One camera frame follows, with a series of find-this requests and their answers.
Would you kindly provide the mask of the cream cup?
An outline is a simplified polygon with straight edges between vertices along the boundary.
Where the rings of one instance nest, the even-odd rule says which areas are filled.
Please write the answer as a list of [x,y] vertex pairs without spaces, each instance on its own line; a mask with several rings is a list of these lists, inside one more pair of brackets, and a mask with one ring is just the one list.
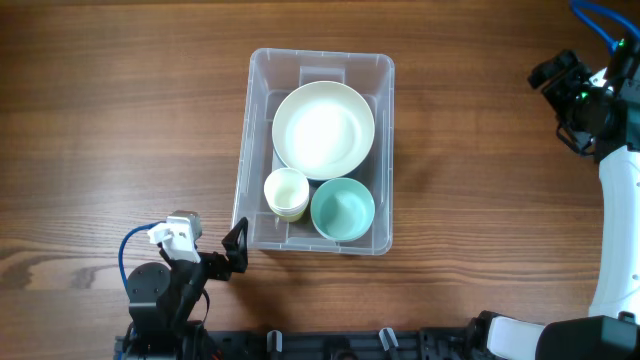
[[309,201],[310,186],[304,174],[292,168],[274,170],[263,186],[268,205],[295,207]]

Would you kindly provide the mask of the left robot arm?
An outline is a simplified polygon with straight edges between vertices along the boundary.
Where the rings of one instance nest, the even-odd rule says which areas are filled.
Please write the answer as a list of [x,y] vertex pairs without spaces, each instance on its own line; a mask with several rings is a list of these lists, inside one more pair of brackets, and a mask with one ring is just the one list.
[[[209,280],[227,281],[246,271],[248,227],[245,217],[232,227],[221,241],[223,254],[197,250],[202,227],[195,212],[175,211],[164,221],[127,233],[118,251],[118,267],[132,322],[116,339],[114,358],[222,359],[223,352],[205,329],[206,320],[192,320],[190,315],[200,299],[211,304],[205,289]],[[126,274],[124,249],[140,231],[159,248],[163,261],[145,263]]]

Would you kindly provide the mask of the pink cup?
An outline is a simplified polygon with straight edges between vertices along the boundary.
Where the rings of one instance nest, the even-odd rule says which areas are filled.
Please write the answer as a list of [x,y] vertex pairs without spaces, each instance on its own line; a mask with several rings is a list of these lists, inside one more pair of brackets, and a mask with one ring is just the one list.
[[272,212],[274,212],[278,216],[293,217],[293,216],[297,216],[298,214],[302,214],[306,210],[307,206],[308,206],[308,203],[305,202],[295,207],[285,208],[285,207],[278,207],[275,205],[269,205],[269,208]]

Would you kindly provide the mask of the teal green small bowl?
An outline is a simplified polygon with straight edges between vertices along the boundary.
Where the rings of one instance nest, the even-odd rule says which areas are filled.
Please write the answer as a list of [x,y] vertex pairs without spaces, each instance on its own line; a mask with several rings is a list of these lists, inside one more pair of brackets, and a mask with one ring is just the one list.
[[326,239],[350,242],[362,237],[375,217],[375,202],[370,191],[351,178],[326,181],[311,199],[311,220]]

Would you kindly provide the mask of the blue bowl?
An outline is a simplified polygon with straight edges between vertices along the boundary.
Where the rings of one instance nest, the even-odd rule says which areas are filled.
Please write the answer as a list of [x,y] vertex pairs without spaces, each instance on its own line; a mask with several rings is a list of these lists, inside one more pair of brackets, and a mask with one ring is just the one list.
[[294,169],[309,181],[316,182],[325,182],[342,177],[357,177],[372,161],[370,154],[367,154],[362,158],[361,162],[356,164],[351,154],[347,154],[345,158],[335,158],[333,153],[329,155],[306,153],[306,158],[302,158],[302,155],[295,157],[293,154],[288,154],[288,158],[284,159],[278,151],[274,150],[273,153],[274,158],[284,168]]

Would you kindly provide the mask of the yellow cup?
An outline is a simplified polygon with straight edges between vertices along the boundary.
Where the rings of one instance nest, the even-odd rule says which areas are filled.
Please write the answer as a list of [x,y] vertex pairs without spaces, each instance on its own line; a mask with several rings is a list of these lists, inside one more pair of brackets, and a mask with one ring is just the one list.
[[298,220],[300,220],[302,218],[302,216],[304,215],[304,210],[299,211],[295,214],[291,213],[291,214],[282,214],[279,212],[274,211],[274,214],[282,221],[285,222],[296,222]]

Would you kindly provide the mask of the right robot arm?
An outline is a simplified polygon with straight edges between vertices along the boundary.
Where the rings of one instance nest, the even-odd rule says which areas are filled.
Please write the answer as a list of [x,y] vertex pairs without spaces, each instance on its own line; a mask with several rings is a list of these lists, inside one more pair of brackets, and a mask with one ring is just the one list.
[[483,312],[472,320],[473,359],[636,359],[639,356],[639,37],[613,45],[594,73],[564,50],[528,82],[556,113],[557,137],[598,166],[603,233],[598,283],[587,316],[540,325]]

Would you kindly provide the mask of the beige bowl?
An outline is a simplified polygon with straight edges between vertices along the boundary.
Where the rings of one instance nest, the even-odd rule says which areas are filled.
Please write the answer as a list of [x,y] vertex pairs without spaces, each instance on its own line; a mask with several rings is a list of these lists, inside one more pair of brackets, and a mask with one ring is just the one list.
[[291,92],[272,123],[273,149],[281,162],[314,181],[354,171],[374,139],[374,115],[364,97],[333,81],[308,83]]

